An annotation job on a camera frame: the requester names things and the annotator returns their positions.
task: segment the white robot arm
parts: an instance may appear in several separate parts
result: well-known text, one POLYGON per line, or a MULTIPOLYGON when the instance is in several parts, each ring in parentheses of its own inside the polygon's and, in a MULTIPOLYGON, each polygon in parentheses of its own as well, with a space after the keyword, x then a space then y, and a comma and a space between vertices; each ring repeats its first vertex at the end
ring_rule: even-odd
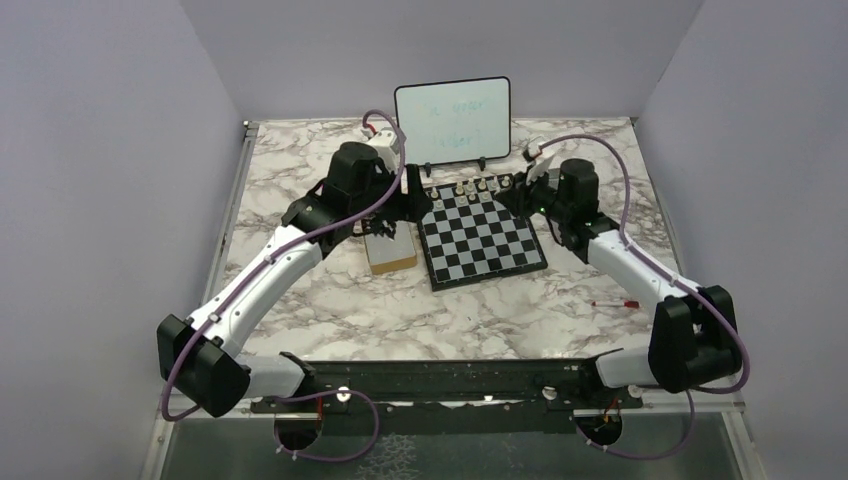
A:
MULTIPOLYGON (((290 354, 240 356, 244 343, 289 287, 353 234, 352 222, 331 226, 387 194, 400 173, 399 142, 391 129, 384 129, 365 143, 342 144, 327 177, 291 204, 282 226, 229 285, 185 321, 170 315, 160 323, 157 343, 166 391, 176 386, 214 417, 245 397, 294 394, 308 365, 290 354)), ((415 222, 430 211, 418 167, 406 165, 405 170, 407 193, 397 188, 363 218, 363 233, 392 236, 395 222, 415 222)))

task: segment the screw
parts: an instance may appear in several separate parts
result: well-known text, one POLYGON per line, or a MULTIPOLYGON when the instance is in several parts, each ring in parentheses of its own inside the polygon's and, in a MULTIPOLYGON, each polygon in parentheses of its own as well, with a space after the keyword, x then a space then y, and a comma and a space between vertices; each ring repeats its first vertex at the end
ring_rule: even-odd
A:
POLYGON ((545 387, 542 389, 542 396, 545 397, 545 400, 554 400, 556 399, 556 389, 554 387, 545 387))
POLYGON ((627 387, 627 393, 629 393, 633 398, 641 398, 643 390, 636 385, 629 385, 627 387))

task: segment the whiteboard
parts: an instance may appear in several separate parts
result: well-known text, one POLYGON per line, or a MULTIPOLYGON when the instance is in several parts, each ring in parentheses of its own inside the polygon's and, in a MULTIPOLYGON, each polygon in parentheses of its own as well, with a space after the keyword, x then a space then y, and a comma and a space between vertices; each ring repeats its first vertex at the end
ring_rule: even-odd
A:
POLYGON ((509 155, 506 77, 398 87, 395 111, 406 134, 407 163, 438 165, 509 155))

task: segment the black mounting bracket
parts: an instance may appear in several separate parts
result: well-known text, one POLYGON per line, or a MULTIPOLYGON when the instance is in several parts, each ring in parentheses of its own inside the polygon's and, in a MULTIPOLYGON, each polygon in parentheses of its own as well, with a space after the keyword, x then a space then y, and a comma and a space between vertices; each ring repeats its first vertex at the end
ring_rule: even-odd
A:
MULTIPOLYGON (((313 374, 294 396, 339 387, 358 390, 376 404, 383 434, 544 432, 574 433, 575 409, 603 409, 618 396, 622 408, 641 400, 626 391, 586 395, 585 359, 309 362, 313 374), (463 406, 446 402, 473 402, 463 406)), ((317 402, 251 403, 256 414, 316 413, 317 402)), ((322 435, 363 435, 373 428, 371 409, 357 397, 323 399, 322 435)), ((305 423, 314 428, 314 420, 305 423)))

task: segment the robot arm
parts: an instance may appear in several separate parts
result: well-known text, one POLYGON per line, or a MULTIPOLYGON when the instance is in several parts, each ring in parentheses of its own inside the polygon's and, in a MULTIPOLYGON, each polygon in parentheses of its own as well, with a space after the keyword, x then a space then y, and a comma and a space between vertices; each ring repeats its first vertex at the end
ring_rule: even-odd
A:
MULTIPOLYGON (((157 329, 160 374, 213 417, 242 398, 294 394, 310 367, 293 355, 239 357, 250 333, 282 295, 333 249, 354 235, 353 224, 314 235, 377 202, 399 174, 399 139, 390 129, 367 143, 347 142, 330 162, 327 177, 294 201, 271 238, 242 272, 185 321, 170 315, 157 329), (285 248, 304 235, 314 238, 285 248), (196 337, 184 361, 178 362, 196 337)), ((362 234, 393 236, 398 221, 418 221, 432 208, 418 167, 406 165, 407 194, 398 188, 371 216, 362 234)))
POLYGON ((551 186, 550 156, 527 150, 526 172, 516 175, 512 188, 495 198, 513 215, 541 214, 560 245, 584 263, 610 275, 653 311, 650 344, 617 350, 590 359, 582 369, 588 392, 627 385, 660 386, 677 393, 728 376, 742 368, 742 355, 727 330, 685 289, 698 292, 736 329, 733 302, 722 287, 703 288, 664 267, 664 275, 649 267, 660 265, 634 243, 627 244, 619 225, 598 210, 598 176, 594 165, 569 159, 551 186))

